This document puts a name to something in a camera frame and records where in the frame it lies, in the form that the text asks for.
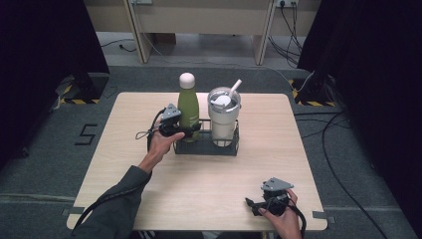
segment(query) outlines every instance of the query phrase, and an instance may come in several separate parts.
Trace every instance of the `gray floor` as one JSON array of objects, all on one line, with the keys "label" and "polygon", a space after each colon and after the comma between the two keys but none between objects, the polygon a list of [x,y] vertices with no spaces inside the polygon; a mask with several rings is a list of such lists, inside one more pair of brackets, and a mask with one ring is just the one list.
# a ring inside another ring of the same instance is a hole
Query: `gray floor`
[{"label": "gray floor", "polygon": [[[127,33],[99,33],[103,45],[130,38],[131,34]],[[289,44],[289,38],[275,40],[284,48]],[[206,83],[206,87],[198,88],[198,92],[209,91],[224,84],[227,79],[233,79],[234,83],[236,78],[241,78],[250,85],[255,83],[253,88],[248,88],[248,84],[242,85],[245,93],[289,95],[295,114],[341,110],[338,104],[335,108],[297,106],[292,100],[287,79],[292,76],[305,78],[309,73],[289,66],[271,45],[267,47],[264,65],[256,66],[249,37],[178,34],[177,45],[156,45],[157,52],[153,52],[148,64],[141,64],[136,52],[124,51],[119,44],[134,49],[132,41],[104,47],[111,75],[102,104],[83,107],[61,105],[41,125],[30,145],[30,157],[12,160],[1,171],[0,238],[57,238],[69,235],[67,217],[62,214],[73,205],[106,125],[106,116],[119,92],[176,91],[177,78],[175,81],[166,79],[169,74],[176,76],[178,72],[192,71],[197,72],[198,78],[215,77],[215,80]],[[308,136],[323,129],[331,117],[296,116],[322,206],[329,218],[326,230],[308,232],[307,238],[382,238],[335,181],[323,155],[321,134]],[[81,126],[93,122],[98,126],[88,132],[97,135],[92,145],[75,146],[75,141],[81,140]],[[338,178],[388,238],[416,238],[388,187],[372,169],[364,145],[360,143],[348,116],[342,115],[337,122],[338,125],[326,132],[325,148]]]}]

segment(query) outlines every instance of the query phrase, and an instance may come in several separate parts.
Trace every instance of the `white bottle cap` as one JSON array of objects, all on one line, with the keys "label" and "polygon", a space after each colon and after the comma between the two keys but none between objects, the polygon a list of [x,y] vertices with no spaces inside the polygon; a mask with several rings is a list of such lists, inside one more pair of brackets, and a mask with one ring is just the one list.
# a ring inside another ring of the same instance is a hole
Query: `white bottle cap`
[{"label": "white bottle cap", "polygon": [[195,87],[195,77],[190,73],[180,75],[180,87],[183,89],[192,89]]}]

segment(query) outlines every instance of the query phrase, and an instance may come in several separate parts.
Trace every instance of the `human hand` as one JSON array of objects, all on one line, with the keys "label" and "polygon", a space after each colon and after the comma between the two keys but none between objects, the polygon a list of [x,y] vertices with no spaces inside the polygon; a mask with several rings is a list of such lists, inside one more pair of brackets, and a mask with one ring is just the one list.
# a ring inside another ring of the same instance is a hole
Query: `human hand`
[{"label": "human hand", "polygon": [[[289,201],[289,205],[295,206],[298,201],[298,197],[290,189],[286,190],[292,199]],[[273,224],[277,233],[283,239],[302,238],[301,231],[299,229],[298,215],[290,207],[286,207],[285,212],[281,216],[276,216],[265,208],[259,208],[259,212],[267,218],[271,224]]]},{"label": "human hand", "polygon": [[150,173],[152,168],[162,160],[164,154],[170,150],[171,145],[183,137],[184,132],[179,132],[172,136],[165,137],[156,130],[152,136],[149,152],[138,167],[145,172]]}]

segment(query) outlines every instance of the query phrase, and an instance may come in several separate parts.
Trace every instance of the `green bottle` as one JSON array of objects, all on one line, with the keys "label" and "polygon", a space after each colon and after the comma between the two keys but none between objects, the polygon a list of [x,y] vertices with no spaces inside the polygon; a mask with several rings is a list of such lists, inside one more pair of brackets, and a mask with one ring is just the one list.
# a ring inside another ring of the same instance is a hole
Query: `green bottle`
[{"label": "green bottle", "polygon": [[[180,78],[180,94],[177,107],[182,112],[179,126],[181,128],[194,127],[199,123],[199,104],[195,92],[195,77],[190,73],[183,73]],[[187,142],[195,141],[199,131],[195,131],[192,137],[183,139]]]}]

